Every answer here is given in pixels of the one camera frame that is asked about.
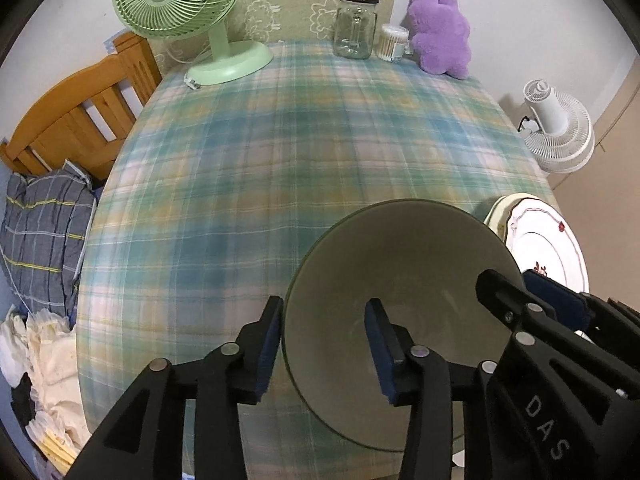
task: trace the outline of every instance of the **white fan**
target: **white fan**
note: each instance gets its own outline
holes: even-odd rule
[[[583,167],[595,147],[587,108],[542,79],[528,82],[524,97],[538,124],[525,143],[540,168],[548,173],[571,173]]]

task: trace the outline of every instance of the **white cloth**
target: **white cloth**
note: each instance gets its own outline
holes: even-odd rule
[[[29,375],[36,405],[26,428],[31,439],[41,448],[55,443],[52,452],[61,449],[64,462],[75,458],[91,433],[80,397],[76,332],[69,330],[68,319],[43,309],[29,314],[25,326],[10,311],[0,325],[0,366],[12,387],[25,371]]]

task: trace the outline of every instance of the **stuffed animal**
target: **stuffed animal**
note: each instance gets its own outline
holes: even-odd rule
[[[420,56],[420,68],[433,75],[457,79],[469,75],[469,22],[457,0],[410,0],[409,17],[414,26],[412,43]]]

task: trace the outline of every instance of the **table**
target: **table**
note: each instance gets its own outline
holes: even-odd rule
[[[169,74],[114,165],[79,295],[91,430],[151,359],[196,360],[235,339],[351,212],[415,197],[482,219],[517,191],[555,203],[476,79],[431,76],[410,60],[345,60],[329,43],[271,47],[265,69],[224,85],[192,91],[183,72]],[[263,402],[240,411],[250,478],[369,479],[399,469],[400,455],[364,449],[315,419],[281,355]],[[187,430],[187,472],[192,458]]]

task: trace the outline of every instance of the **fan stand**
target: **fan stand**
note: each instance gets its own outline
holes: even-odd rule
[[[266,66],[273,54],[268,46],[257,41],[229,43],[224,20],[209,29],[210,51],[186,73],[185,81],[198,86],[217,85],[252,74]]]

